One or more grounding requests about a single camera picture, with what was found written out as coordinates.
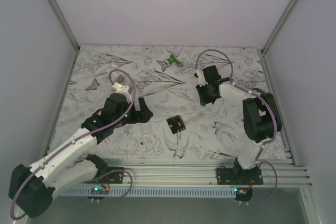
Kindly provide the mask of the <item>black fuse box base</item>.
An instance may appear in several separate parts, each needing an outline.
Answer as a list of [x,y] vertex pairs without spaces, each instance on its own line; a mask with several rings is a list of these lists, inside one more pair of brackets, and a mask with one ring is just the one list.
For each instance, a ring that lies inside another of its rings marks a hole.
[[186,129],[185,124],[180,115],[170,117],[166,121],[173,134],[177,134],[178,132],[181,132]]

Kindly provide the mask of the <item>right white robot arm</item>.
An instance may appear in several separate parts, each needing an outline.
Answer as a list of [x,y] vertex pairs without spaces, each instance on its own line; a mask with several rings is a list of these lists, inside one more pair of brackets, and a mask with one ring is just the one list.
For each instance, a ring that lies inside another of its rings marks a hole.
[[251,179],[250,169],[257,166],[265,146],[275,140],[282,122],[274,96],[269,92],[257,93],[237,85],[229,77],[222,78],[215,65],[195,70],[200,104],[214,104],[216,100],[234,95],[242,98],[244,131],[249,140],[237,157],[240,167],[233,170],[233,179],[245,184]]

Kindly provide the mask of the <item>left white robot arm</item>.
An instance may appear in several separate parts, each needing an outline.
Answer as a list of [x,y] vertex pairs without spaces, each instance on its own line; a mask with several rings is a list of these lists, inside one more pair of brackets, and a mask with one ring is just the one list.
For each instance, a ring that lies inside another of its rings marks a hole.
[[82,161],[78,158],[95,149],[113,134],[114,129],[126,124],[148,122],[153,113],[143,97],[138,102],[140,109],[136,110],[134,100],[128,101],[125,94],[111,94],[103,108],[88,117],[61,146],[29,166],[16,166],[8,192],[12,200],[11,218],[20,219],[14,214],[15,207],[19,207],[24,216],[36,218],[71,187],[79,183],[101,183],[113,173],[96,154],[89,154]]

